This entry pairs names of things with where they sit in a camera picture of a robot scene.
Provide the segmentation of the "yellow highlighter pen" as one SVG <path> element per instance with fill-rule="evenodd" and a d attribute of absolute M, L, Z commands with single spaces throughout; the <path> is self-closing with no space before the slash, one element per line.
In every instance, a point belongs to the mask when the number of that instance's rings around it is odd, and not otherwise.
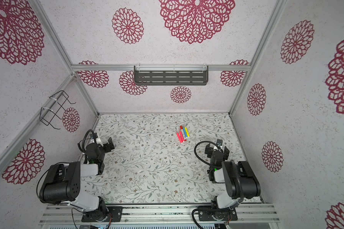
<path fill-rule="evenodd" d="M 190 135 L 189 135 L 189 132 L 188 132 L 188 129 L 186 127 L 184 127 L 186 132 L 187 132 L 187 138 L 190 138 Z"/>

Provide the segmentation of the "white marker pen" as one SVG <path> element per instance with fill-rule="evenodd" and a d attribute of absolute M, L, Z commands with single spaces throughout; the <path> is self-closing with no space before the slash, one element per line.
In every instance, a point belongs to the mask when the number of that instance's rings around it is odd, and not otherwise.
<path fill-rule="evenodd" d="M 185 134 L 185 132 L 184 132 L 183 126 L 180 126 L 180 134 L 181 134 L 183 140 L 186 141 L 186 134 Z"/>

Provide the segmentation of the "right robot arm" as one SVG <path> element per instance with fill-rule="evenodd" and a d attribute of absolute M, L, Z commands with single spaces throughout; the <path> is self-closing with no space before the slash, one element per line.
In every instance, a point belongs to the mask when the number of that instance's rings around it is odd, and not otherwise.
<path fill-rule="evenodd" d="M 229 160 L 228 148 L 212 142 L 208 142 L 204 153 L 210 159 L 209 180 L 225 185 L 225 190 L 211 201 L 212 209 L 235 208 L 243 200 L 261 195 L 260 183 L 247 161 Z"/>

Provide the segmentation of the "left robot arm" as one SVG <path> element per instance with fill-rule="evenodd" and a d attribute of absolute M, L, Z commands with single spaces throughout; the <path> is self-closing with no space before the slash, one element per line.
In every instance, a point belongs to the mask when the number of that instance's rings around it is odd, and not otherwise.
<path fill-rule="evenodd" d="M 100 138 L 85 148 L 88 163 L 80 161 L 60 162 L 50 166 L 45 180 L 37 193 L 42 203 L 68 204 L 89 218 L 102 220 L 109 214 L 102 197 L 94 196 L 81 189 L 81 178 L 102 175 L 105 154 L 115 149 L 111 137 L 107 143 Z"/>

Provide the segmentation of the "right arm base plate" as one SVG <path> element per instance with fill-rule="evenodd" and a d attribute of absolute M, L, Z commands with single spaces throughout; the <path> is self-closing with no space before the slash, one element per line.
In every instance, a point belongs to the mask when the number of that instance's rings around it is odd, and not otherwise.
<path fill-rule="evenodd" d="M 235 208 L 212 209 L 208 206 L 199 206 L 198 217 L 200 221 L 236 221 L 238 216 Z"/>

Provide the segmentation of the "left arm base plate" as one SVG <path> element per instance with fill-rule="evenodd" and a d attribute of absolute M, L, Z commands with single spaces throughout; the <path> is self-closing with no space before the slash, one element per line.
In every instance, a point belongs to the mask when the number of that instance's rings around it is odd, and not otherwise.
<path fill-rule="evenodd" d="M 120 222 L 123 207 L 106 207 L 90 212 L 84 212 L 81 222 Z"/>

